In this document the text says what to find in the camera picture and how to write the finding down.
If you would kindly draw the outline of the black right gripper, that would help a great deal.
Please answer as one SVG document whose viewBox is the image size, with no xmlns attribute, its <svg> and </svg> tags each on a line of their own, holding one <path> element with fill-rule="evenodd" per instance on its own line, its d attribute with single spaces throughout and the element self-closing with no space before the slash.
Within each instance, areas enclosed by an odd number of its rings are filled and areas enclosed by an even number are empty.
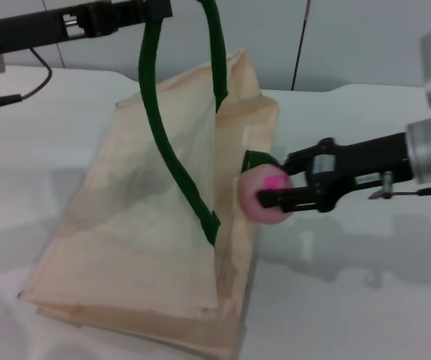
<svg viewBox="0 0 431 360">
<path fill-rule="evenodd" d="M 293 176 L 304 172 L 308 163 L 309 187 L 258 191 L 256 198 L 260 205 L 283 213 L 309 210 L 325 213 L 332 211 L 348 193 L 380 188 L 385 173 L 391 174 L 393 183 L 413 179 L 404 136 L 384 136 L 352 145 L 338 145 L 334 139 L 326 138 L 316 147 L 287 154 L 282 170 Z"/>
</svg>

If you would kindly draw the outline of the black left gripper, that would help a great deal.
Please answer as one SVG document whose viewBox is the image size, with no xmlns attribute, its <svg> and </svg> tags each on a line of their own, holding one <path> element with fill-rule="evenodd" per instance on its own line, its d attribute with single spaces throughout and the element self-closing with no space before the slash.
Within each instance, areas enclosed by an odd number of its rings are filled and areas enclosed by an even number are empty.
<svg viewBox="0 0 431 360">
<path fill-rule="evenodd" d="M 170 1 L 96 1 L 0 19 L 0 53 L 70 40 L 64 16 L 87 20 L 86 36 L 103 37 L 118 31 L 115 22 L 150 22 L 173 16 Z"/>
</svg>

